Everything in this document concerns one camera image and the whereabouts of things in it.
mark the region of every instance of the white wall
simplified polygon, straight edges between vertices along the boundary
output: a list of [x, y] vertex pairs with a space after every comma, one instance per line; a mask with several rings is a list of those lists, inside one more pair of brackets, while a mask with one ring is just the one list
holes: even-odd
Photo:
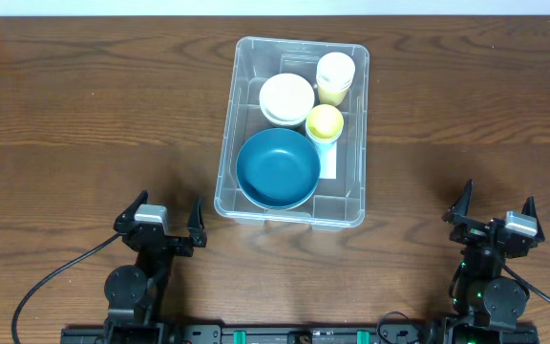
[[550, 0], [0, 0], [0, 15], [550, 14]]

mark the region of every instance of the brown wooden tabletop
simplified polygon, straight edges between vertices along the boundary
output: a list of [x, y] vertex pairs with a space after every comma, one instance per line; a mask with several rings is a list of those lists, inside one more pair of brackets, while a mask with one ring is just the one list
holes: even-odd
[[[370, 51], [367, 215], [340, 233], [239, 226], [213, 209], [236, 42], [254, 35]], [[178, 258], [178, 319], [374, 323], [452, 311], [461, 245], [440, 215], [474, 178], [479, 220], [535, 196], [546, 243], [510, 262], [550, 295], [550, 17], [0, 18], [0, 343], [53, 269], [114, 234], [141, 189], [180, 230], [204, 196], [209, 242]], [[54, 278], [23, 343], [100, 324], [120, 241]], [[550, 343], [550, 306], [523, 317]]]

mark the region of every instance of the gray plastic bin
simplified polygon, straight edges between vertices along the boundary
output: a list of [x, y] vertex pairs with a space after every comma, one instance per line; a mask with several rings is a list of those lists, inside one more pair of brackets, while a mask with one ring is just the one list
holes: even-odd
[[[260, 208], [242, 193], [236, 172], [237, 156], [243, 144], [254, 134], [272, 127], [260, 109], [260, 89], [274, 75], [294, 73], [304, 77], [315, 90], [317, 62], [332, 52], [349, 55], [356, 66], [349, 92], [338, 106], [345, 127], [337, 141], [336, 179], [320, 179], [311, 198], [293, 209]], [[259, 226], [266, 220], [310, 224], [322, 230], [360, 225], [366, 209], [369, 66], [369, 52], [360, 45], [242, 38], [235, 52], [214, 198], [218, 213], [243, 224]], [[303, 133], [304, 125], [298, 131]]]

